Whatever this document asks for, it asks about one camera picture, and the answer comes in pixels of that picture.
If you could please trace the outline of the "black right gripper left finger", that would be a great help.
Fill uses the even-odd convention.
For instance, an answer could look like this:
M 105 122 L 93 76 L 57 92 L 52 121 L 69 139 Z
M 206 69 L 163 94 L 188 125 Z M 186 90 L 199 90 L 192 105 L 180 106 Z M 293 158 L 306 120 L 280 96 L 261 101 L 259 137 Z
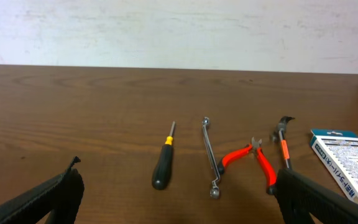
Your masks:
M 83 198 L 85 185 L 73 166 L 75 156 L 61 174 L 41 183 L 0 205 L 0 223 L 74 223 Z

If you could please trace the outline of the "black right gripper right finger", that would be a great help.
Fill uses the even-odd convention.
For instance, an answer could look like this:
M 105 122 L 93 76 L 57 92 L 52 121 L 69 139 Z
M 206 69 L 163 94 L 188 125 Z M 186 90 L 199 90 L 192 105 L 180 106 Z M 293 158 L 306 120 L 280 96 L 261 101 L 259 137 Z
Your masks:
M 358 204 L 294 170 L 279 170 L 274 196 L 285 223 L 358 223 Z

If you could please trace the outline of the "white teal product box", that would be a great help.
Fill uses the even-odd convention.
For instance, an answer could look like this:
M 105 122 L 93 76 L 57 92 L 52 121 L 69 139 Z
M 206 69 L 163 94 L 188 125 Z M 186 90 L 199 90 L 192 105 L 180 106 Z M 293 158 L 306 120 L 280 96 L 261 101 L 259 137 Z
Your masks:
M 358 203 L 358 136 L 351 131 L 312 129 L 310 146 L 346 197 Z

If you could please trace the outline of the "hammer with black grip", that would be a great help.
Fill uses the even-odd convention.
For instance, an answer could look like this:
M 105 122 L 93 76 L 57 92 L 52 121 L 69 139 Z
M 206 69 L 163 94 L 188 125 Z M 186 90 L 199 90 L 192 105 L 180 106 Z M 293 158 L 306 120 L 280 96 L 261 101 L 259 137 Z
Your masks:
M 294 119 L 295 118 L 291 116 L 281 117 L 280 121 L 278 122 L 275 129 L 273 130 L 273 133 L 271 134 L 271 140 L 273 142 L 278 142 L 280 144 L 283 160 L 287 169 L 292 169 L 292 165 L 291 165 L 287 140 L 285 138 L 285 133 L 287 131 L 287 124 Z

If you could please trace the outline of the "black yellow screwdriver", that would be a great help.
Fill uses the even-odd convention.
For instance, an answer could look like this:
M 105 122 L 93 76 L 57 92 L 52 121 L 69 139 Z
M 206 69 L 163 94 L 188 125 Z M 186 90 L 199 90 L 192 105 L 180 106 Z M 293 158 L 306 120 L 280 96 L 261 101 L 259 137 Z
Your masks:
M 173 164 L 173 135 L 175 132 L 176 122 L 172 122 L 170 133 L 162 146 L 160 157 L 152 174 L 152 187 L 156 190 L 167 188 L 172 176 Z

